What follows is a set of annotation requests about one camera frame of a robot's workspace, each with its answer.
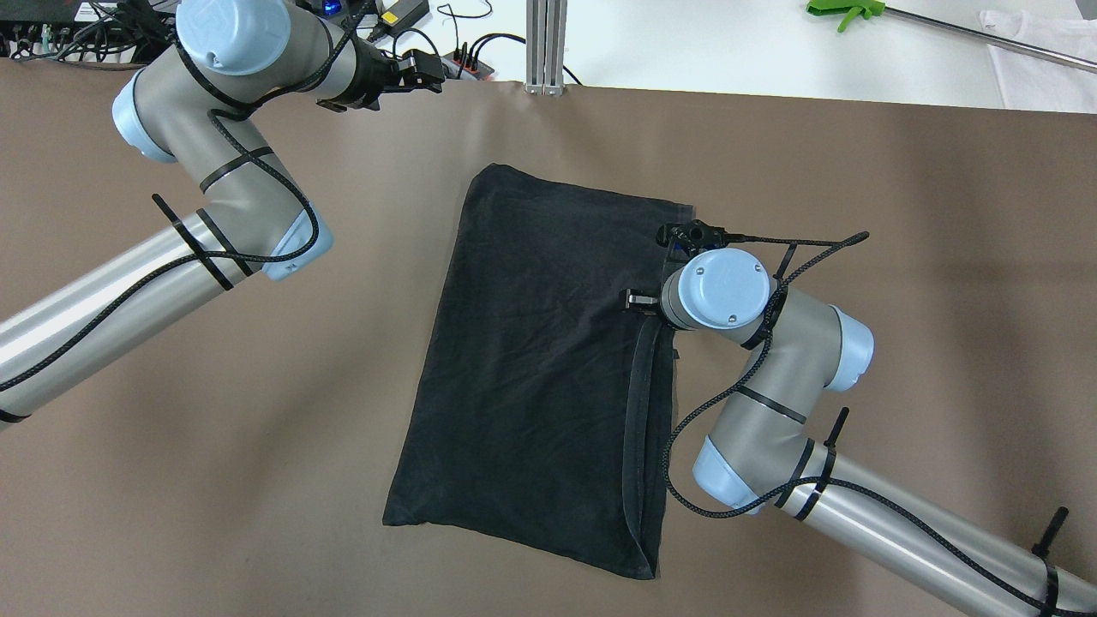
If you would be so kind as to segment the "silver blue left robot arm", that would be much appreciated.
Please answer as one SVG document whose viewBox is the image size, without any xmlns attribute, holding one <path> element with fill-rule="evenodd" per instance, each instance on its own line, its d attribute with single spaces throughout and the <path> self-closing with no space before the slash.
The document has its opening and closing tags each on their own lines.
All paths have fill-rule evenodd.
<svg viewBox="0 0 1097 617">
<path fill-rule="evenodd" d="M 215 298 L 262 273 L 285 279 L 332 247 L 314 201 L 255 124 L 302 94 L 333 112 L 446 81 L 433 51 L 378 51 L 357 24 L 293 1 L 182 1 L 169 51 L 112 103 L 122 141 L 195 187 L 189 213 L 152 195 L 165 223 L 3 323 L 3 428 Z"/>
</svg>

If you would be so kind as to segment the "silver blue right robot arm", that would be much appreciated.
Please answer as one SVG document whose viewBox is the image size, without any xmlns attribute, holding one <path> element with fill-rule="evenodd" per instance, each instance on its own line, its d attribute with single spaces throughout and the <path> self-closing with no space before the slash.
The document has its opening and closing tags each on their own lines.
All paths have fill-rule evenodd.
<svg viewBox="0 0 1097 617">
<path fill-rule="evenodd" d="M 818 531 L 964 612 L 1094 614 L 1094 257 L 850 247 L 792 278 L 744 349 L 780 247 L 698 254 L 658 291 L 730 360 L 671 430 L 663 475 L 700 514 Z"/>
</svg>

